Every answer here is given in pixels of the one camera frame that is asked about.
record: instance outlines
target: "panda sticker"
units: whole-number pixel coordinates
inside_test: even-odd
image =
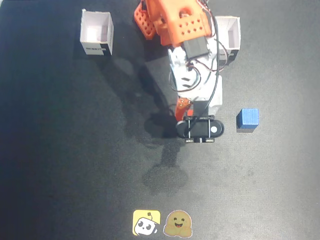
[[[136,210],[133,213],[132,233],[135,236],[150,236],[158,232],[161,215],[157,210]]]

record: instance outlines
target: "cardboard box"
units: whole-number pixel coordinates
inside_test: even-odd
[[[225,47],[228,53],[227,64],[233,62],[240,49],[241,44],[241,29],[240,17],[236,16],[216,16],[218,24],[219,41]],[[220,46],[220,60],[224,64],[226,57]]]
[[[110,12],[83,9],[80,42],[87,55],[112,55],[114,24]]]

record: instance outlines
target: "robotic arm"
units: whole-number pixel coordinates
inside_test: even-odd
[[[219,41],[218,24],[205,0],[141,0],[134,18],[147,40],[157,33],[170,46],[169,84],[177,92],[178,135],[187,143],[214,142],[224,131],[215,120],[222,106],[220,58],[228,52]]]

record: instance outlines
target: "brown cartoon sticker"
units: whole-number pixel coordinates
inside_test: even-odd
[[[163,233],[169,237],[190,238],[192,236],[190,215],[182,210],[171,212],[166,218]]]

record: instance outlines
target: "yellow sticker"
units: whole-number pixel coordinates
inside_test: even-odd
[[[135,236],[149,236],[158,232],[161,214],[158,210],[135,210],[132,233]]]
[[[169,237],[190,238],[192,236],[192,220],[182,210],[171,212],[165,221],[163,233]]]

